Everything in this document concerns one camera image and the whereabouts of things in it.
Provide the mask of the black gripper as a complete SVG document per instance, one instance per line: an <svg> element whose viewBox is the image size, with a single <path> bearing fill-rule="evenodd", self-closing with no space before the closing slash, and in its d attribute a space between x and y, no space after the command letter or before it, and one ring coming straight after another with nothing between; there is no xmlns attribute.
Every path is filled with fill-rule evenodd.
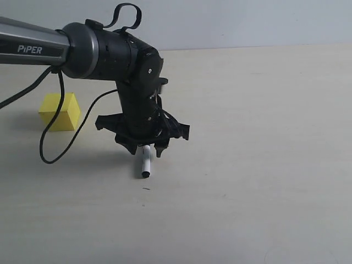
<svg viewBox="0 0 352 264"><path fill-rule="evenodd" d="M167 78L157 78L147 95L128 81L116 81L122 113L99 115L95 126L115 133L115 141L135 155L138 145L155 144L170 138L189 140L190 126L178 122L162 107L161 90ZM154 145L161 157L168 145Z"/></svg>

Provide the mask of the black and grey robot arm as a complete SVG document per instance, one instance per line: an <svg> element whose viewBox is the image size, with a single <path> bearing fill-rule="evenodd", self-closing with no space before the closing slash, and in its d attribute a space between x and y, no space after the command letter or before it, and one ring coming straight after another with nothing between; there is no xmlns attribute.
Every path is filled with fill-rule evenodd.
<svg viewBox="0 0 352 264"><path fill-rule="evenodd" d="M1 63L45 65L72 79L114 81L122 112L100 115L95 126L115 134L116 143L135 154L154 145L157 155L172 138L189 138L190 127L162 107L158 50L124 29L107 31L93 20L60 30L1 18Z"/></svg>

